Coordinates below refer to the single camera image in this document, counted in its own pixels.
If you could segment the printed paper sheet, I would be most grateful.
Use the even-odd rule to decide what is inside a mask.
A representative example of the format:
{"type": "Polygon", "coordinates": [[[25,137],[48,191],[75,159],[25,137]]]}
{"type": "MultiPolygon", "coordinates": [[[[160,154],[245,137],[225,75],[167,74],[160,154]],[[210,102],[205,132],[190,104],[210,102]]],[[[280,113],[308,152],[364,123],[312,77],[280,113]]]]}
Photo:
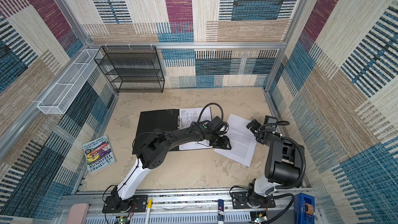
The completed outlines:
{"type": "Polygon", "coordinates": [[[256,148],[254,134],[247,129],[250,121],[231,114],[228,123],[230,127],[226,136],[230,140],[231,150],[214,151],[249,168],[256,148]]]}

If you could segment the orange folder black inside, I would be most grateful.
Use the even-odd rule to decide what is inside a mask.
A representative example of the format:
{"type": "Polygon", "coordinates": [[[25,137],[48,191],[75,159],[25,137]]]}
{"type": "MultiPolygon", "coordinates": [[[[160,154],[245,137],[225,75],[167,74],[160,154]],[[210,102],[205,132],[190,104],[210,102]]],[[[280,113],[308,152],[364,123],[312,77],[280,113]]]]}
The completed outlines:
{"type": "Polygon", "coordinates": [[[179,110],[180,109],[168,109],[141,112],[136,132],[136,136],[139,137],[135,141],[144,140],[149,134],[142,133],[153,132],[156,128],[162,131],[179,130],[179,110]]]}

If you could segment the white paper sheet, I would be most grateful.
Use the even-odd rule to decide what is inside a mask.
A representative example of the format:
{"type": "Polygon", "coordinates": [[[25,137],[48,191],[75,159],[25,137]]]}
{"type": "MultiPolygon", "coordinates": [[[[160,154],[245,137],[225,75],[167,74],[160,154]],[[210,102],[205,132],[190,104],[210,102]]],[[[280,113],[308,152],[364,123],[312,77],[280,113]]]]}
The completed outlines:
{"type": "MultiPolygon", "coordinates": [[[[199,118],[199,114],[202,108],[186,108],[179,110],[179,123],[180,129],[190,127],[192,122],[196,122],[199,118]]],[[[201,121],[212,120],[211,109],[208,107],[201,116],[201,121]]],[[[207,149],[212,148],[208,140],[194,141],[185,143],[178,146],[178,150],[195,150],[195,149],[207,149]]]]}

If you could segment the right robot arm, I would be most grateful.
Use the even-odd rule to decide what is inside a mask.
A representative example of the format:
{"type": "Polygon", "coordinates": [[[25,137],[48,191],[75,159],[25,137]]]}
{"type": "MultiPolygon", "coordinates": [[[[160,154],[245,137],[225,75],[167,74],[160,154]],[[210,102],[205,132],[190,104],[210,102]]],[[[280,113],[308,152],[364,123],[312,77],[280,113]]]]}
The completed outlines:
{"type": "Polygon", "coordinates": [[[266,116],[264,123],[252,120],[246,128],[254,134],[256,141],[269,147],[264,175],[249,183],[246,193],[247,205],[259,208],[268,201],[290,198],[289,204],[276,216],[257,217],[251,224],[271,224],[281,218],[294,203],[293,194],[274,195],[283,189],[298,188],[302,185],[306,159],[305,149],[295,140],[277,131],[278,126],[287,126],[289,121],[279,121],[275,117],[266,116]]]}

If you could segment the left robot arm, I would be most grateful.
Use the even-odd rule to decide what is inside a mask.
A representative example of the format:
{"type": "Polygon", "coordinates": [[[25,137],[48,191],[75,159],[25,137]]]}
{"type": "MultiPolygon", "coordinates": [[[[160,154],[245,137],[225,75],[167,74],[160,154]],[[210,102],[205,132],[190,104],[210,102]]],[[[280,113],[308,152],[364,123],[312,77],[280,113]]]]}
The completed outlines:
{"type": "Polygon", "coordinates": [[[126,178],[115,186],[110,196],[104,200],[102,212],[123,213],[129,210],[139,184],[151,170],[159,167],[167,153],[177,146],[207,140],[213,148],[232,149],[230,140],[226,136],[229,124],[223,120],[223,117],[224,112],[219,104],[208,103],[202,108],[197,121],[192,122],[188,128],[176,131],[162,131],[157,128],[152,132],[144,132],[144,135],[148,135],[144,140],[135,138],[132,148],[136,162],[126,178]],[[219,107],[221,117],[216,116],[212,120],[201,121],[204,111],[211,105],[219,107]]]}

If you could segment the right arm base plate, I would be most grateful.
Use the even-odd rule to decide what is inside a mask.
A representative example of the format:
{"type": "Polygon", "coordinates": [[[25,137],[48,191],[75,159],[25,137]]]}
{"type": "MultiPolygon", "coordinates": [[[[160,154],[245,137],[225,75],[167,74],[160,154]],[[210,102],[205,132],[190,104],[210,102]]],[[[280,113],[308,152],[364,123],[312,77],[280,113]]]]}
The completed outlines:
{"type": "Polygon", "coordinates": [[[276,204],[274,200],[267,200],[267,203],[260,203],[257,205],[250,205],[246,198],[246,192],[235,191],[230,193],[232,198],[232,205],[234,209],[244,208],[275,208],[276,204]]]}

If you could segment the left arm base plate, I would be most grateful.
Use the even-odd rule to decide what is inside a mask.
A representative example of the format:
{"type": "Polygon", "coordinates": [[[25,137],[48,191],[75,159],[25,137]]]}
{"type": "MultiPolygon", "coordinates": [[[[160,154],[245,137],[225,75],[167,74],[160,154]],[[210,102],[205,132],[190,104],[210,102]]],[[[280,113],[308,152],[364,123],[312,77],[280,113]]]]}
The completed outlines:
{"type": "Polygon", "coordinates": [[[105,200],[102,213],[143,213],[146,211],[147,203],[147,195],[134,195],[132,198],[127,200],[121,200],[118,196],[108,196],[105,200]]]}

